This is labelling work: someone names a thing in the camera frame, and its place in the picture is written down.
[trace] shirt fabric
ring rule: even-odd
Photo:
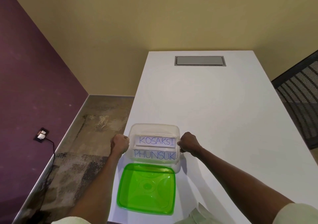
[[[189,216],[175,224],[226,224],[221,223],[199,203],[198,211],[196,208]],[[274,219],[273,224],[317,224],[318,210],[306,204],[290,203],[283,207]],[[66,217],[52,224],[90,224],[80,217]]]

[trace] yellow wall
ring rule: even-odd
[[[254,50],[272,80],[318,49],[318,0],[18,0],[90,94],[134,95],[149,50]]]

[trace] person's left hand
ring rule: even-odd
[[[129,138],[123,134],[116,134],[110,140],[110,154],[122,155],[129,147]]]

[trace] power outlet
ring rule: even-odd
[[[48,134],[49,134],[49,131],[47,129],[41,128],[33,140],[42,143]]]

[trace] purple wall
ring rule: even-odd
[[[17,0],[0,0],[0,223],[11,223],[88,94]]]

